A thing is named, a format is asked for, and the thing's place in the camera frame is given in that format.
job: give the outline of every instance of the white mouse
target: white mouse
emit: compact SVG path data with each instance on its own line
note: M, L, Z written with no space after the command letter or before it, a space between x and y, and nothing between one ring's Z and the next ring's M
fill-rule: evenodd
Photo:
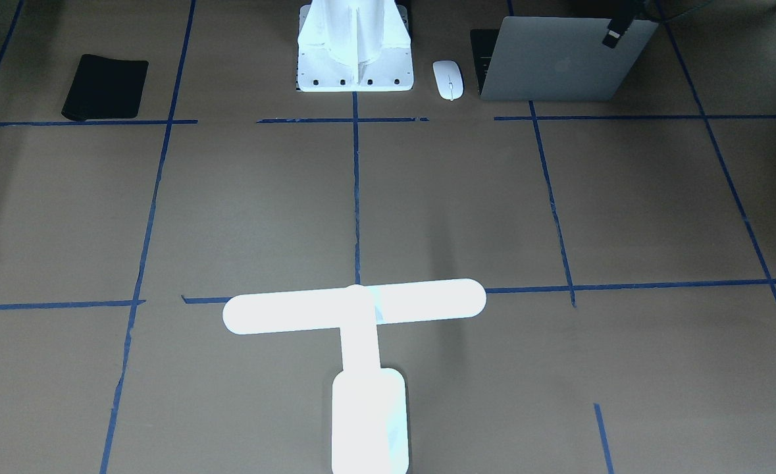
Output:
M454 61L436 61L432 64L438 92L443 99L454 100L463 94L461 70Z

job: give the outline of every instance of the silver laptop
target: silver laptop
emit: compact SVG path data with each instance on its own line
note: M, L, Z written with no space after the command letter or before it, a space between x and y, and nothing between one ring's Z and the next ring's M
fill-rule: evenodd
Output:
M484 76L476 56L481 99L610 100L658 25L634 20L616 48L609 48L602 45L608 23L505 17Z

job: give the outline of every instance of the laptop lid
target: laptop lid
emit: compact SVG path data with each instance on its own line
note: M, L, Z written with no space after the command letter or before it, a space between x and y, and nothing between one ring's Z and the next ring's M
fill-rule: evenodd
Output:
M505 17L485 100L610 100L658 25L634 20L616 48L606 18Z

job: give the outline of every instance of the white object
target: white object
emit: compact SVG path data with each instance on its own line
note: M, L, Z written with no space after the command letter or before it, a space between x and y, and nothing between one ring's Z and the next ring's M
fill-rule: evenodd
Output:
M438 83L438 93L443 99L454 100L463 95L463 79L461 69L454 61L436 61L432 64L435 72L435 82Z
M340 328L343 370L332 383L334 474L405 474L409 466L405 380L383 369L376 324L475 316L487 294L457 279L270 294L243 294L225 304L236 334Z
M303 92L411 89L411 37L393 0L312 0L300 18Z

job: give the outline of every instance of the apple logo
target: apple logo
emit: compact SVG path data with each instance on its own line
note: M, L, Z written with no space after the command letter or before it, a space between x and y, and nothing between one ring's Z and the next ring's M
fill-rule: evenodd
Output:
M556 63L554 63L554 71L556 72L566 72L569 71L569 67L572 65L571 58L562 59Z

